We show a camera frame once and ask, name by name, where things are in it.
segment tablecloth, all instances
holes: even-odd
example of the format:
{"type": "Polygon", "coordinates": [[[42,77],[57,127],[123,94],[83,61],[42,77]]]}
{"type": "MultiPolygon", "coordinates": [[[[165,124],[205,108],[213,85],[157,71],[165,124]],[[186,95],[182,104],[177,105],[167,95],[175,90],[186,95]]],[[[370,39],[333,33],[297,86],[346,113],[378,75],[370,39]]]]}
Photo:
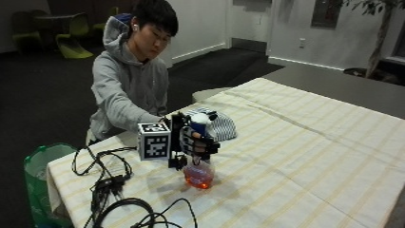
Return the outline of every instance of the tablecloth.
{"type": "MultiPolygon", "coordinates": [[[[122,198],[147,201],[157,212],[187,199],[198,227],[403,227],[403,120],[262,78],[179,111],[199,106],[229,116],[238,133],[211,155],[213,187],[187,186],[166,161],[139,161],[137,151],[125,151],[119,155],[134,175],[122,198]]],[[[125,132],[90,148],[135,145],[135,134],[125,132]]],[[[77,177],[71,158],[47,164],[49,197],[53,208],[65,207],[74,226],[83,227],[99,169],[77,177]]],[[[89,165],[86,151],[77,161],[81,168],[89,165]]],[[[107,165],[118,167],[118,162],[107,165]]],[[[103,227],[129,227],[142,218],[141,210],[121,208],[103,227]]],[[[165,216],[193,227],[185,203],[165,216]]]]}

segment dark carpet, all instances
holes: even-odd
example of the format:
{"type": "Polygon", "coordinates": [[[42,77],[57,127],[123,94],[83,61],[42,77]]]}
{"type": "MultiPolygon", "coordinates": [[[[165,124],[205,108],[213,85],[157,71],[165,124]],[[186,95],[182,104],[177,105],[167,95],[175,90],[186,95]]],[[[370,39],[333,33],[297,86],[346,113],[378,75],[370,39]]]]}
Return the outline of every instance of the dark carpet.
{"type": "MultiPolygon", "coordinates": [[[[31,227],[22,161],[39,145],[83,145],[94,112],[91,61],[65,60],[57,51],[0,54],[1,227],[31,227]]],[[[237,86],[281,66],[262,53],[229,48],[194,57],[169,69],[167,111],[190,105],[194,91],[237,86]]]]}

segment young man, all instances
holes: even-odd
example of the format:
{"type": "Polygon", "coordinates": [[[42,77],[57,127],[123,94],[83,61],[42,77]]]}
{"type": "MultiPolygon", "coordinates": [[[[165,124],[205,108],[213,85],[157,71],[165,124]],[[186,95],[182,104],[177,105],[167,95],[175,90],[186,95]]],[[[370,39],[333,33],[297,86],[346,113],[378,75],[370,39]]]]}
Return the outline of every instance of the young man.
{"type": "Polygon", "coordinates": [[[138,124],[155,123],[165,114],[167,77],[157,57],[175,35],[175,12],[165,0],[139,0],[131,14],[110,17],[93,62],[90,87],[98,109],[90,116],[90,143],[138,124]]]}

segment striped fabric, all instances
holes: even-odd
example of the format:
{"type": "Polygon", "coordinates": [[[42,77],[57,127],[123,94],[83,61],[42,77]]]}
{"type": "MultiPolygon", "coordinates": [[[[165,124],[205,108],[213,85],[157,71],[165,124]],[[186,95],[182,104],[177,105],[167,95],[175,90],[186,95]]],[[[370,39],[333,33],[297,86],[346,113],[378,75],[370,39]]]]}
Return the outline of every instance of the striped fabric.
{"type": "MultiPolygon", "coordinates": [[[[210,110],[206,107],[197,107],[195,109],[186,111],[185,115],[191,116],[193,114],[209,113],[211,111],[213,110],[210,110]]],[[[215,112],[215,115],[217,115],[217,117],[211,122],[213,131],[215,133],[214,141],[221,142],[221,141],[235,138],[237,129],[235,129],[231,119],[223,113],[215,112]]]]}
{"type": "MultiPolygon", "coordinates": [[[[137,151],[119,152],[134,170],[122,198],[141,198],[155,212],[178,198],[187,199],[198,227],[403,227],[403,120],[266,79],[179,111],[201,106],[223,113],[238,130],[211,156],[213,187],[189,187],[166,161],[139,161],[137,151]]],[[[134,146],[135,140],[125,132],[90,148],[134,146]]],[[[65,206],[74,227],[83,227],[99,169],[75,177],[71,158],[47,165],[49,197],[54,209],[65,206]]],[[[89,162],[89,154],[81,152],[78,169],[89,162]]],[[[113,158],[105,164],[123,172],[113,158]]],[[[183,203],[163,215],[193,227],[183,203]]],[[[142,216],[142,209],[126,206],[113,211],[102,226],[130,227],[142,216]]]]}

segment wire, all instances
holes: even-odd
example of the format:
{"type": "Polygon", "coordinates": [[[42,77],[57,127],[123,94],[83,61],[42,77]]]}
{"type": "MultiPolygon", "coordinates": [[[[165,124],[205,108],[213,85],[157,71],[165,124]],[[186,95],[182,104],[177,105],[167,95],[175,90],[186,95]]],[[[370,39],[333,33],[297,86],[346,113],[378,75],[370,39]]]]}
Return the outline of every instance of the wire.
{"type": "Polygon", "coordinates": [[[139,222],[137,222],[133,226],[130,226],[130,228],[139,228],[139,227],[145,227],[145,226],[147,226],[149,228],[153,228],[153,226],[155,224],[165,224],[166,228],[167,228],[167,225],[181,227],[178,224],[167,221],[163,216],[163,213],[171,208],[171,206],[179,200],[185,201],[189,206],[189,211],[190,211],[190,215],[191,215],[191,219],[193,219],[194,228],[197,228],[197,220],[194,217],[194,213],[191,211],[190,202],[183,198],[179,198],[175,201],[173,201],[171,204],[163,209],[163,211],[161,213],[153,212],[151,206],[147,204],[147,202],[138,198],[119,199],[111,205],[109,205],[106,207],[109,194],[113,193],[115,195],[121,191],[121,186],[123,185],[123,182],[130,178],[130,176],[133,174],[130,164],[125,161],[123,158],[117,156],[114,154],[114,152],[123,151],[123,150],[135,150],[137,148],[135,147],[122,147],[122,148],[117,148],[113,150],[101,151],[97,153],[97,155],[94,155],[91,153],[87,146],[85,147],[85,149],[86,149],[90,157],[93,158],[93,161],[89,164],[87,168],[82,172],[78,172],[75,160],[77,160],[79,150],[77,150],[75,154],[74,154],[74,159],[71,161],[73,173],[77,176],[83,176],[85,174],[89,173],[89,170],[91,169],[91,167],[95,164],[98,164],[98,166],[101,167],[99,178],[89,189],[89,191],[91,193],[90,215],[87,217],[87,221],[83,226],[85,228],[89,226],[90,221],[93,222],[93,226],[91,226],[93,228],[102,228],[101,223],[102,223],[106,215],[111,212],[111,210],[114,210],[117,207],[123,206],[123,205],[135,205],[147,212],[147,215],[141,219],[139,222]],[[105,167],[103,163],[101,162],[101,158],[106,155],[111,155],[122,161],[123,168],[125,168],[123,176],[121,176],[121,175],[113,176],[110,171],[105,167]],[[107,174],[109,178],[102,180],[105,173],[107,174]]]}

